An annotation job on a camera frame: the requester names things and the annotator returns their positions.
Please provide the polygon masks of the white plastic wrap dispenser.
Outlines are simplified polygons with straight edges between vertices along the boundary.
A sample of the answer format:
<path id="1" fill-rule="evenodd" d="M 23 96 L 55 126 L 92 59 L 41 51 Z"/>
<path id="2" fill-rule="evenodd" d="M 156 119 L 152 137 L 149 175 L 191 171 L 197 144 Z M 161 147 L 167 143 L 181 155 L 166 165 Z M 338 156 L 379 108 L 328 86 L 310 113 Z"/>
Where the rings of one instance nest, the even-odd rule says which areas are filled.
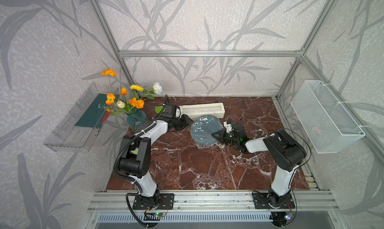
<path id="1" fill-rule="evenodd" d="M 208 103 L 180 106 L 181 115 L 187 115 L 192 120 L 197 120 L 203 116 L 214 116 L 222 119 L 225 115 L 223 103 Z"/>

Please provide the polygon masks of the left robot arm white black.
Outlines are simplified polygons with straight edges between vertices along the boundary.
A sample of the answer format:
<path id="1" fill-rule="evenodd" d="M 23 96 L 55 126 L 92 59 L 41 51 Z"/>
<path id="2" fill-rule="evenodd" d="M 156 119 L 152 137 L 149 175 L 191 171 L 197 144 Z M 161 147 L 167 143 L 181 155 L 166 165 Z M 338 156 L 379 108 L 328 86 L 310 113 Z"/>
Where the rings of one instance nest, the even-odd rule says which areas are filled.
<path id="1" fill-rule="evenodd" d="M 114 162 L 114 175 L 134 183 L 140 196 L 154 197 L 158 185 L 149 172 L 152 144 L 170 130 L 181 131 L 192 122 L 180 106 L 164 104 L 153 123 L 134 134 L 123 146 Z"/>

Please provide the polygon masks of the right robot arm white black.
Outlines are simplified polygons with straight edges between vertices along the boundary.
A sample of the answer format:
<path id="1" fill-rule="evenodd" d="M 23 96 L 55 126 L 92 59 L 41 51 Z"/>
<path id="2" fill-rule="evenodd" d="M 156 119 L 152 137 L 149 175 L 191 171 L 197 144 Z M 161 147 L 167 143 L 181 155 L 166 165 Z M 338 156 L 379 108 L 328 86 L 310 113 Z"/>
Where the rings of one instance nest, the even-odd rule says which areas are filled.
<path id="1" fill-rule="evenodd" d="M 224 128 L 211 134 L 213 138 L 229 146 L 235 146 L 240 152 L 255 154 L 268 151 L 273 157 L 277 169 L 269 194 L 276 198 L 286 196 L 296 170 L 307 157 L 306 150 L 287 132 L 280 129 L 274 133 L 256 139 L 249 139 L 240 123 L 224 123 Z"/>

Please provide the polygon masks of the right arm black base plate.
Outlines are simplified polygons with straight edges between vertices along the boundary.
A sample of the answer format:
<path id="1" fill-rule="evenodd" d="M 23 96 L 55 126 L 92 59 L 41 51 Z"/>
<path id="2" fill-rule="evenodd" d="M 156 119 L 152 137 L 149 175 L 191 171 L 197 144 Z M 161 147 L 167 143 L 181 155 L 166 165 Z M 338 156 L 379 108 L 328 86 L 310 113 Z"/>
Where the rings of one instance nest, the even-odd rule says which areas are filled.
<path id="1" fill-rule="evenodd" d="M 290 192 L 284 196 L 278 196 L 275 193 L 252 192 L 255 209 L 281 209 L 292 210 L 296 208 L 294 199 Z"/>

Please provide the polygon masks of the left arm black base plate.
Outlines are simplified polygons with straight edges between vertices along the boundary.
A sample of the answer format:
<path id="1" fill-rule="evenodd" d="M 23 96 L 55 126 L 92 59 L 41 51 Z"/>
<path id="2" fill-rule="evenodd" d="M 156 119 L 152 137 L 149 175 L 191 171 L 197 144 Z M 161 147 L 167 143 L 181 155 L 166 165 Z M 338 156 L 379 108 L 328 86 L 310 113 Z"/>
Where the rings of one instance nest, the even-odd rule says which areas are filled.
<path id="1" fill-rule="evenodd" d="M 156 208 L 157 210 L 172 210 L 175 201 L 175 194 L 155 194 L 153 197 L 135 196 L 132 208 L 134 210 L 147 210 Z"/>

